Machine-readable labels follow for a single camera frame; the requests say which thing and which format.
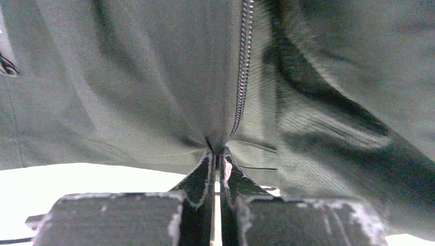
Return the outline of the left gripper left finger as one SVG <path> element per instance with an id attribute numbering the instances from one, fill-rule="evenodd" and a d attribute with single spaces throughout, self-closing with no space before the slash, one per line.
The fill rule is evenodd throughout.
<path id="1" fill-rule="evenodd" d="M 33 245 L 209 245 L 214 171 L 206 149 L 167 192 L 65 195 L 25 224 Z"/>

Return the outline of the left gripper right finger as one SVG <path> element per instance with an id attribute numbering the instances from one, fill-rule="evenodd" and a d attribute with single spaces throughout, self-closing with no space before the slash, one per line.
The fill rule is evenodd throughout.
<path id="1" fill-rule="evenodd" d="M 223 245 L 386 245 L 369 204 L 347 197 L 275 196 L 220 154 Z"/>

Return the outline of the black zip jacket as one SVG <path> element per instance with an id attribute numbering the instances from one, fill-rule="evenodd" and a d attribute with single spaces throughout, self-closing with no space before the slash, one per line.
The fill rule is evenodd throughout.
<path id="1" fill-rule="evenodd" d="M 189 171 L 434 240 L 434 1 L 1 1 L 1 169 Z"/>

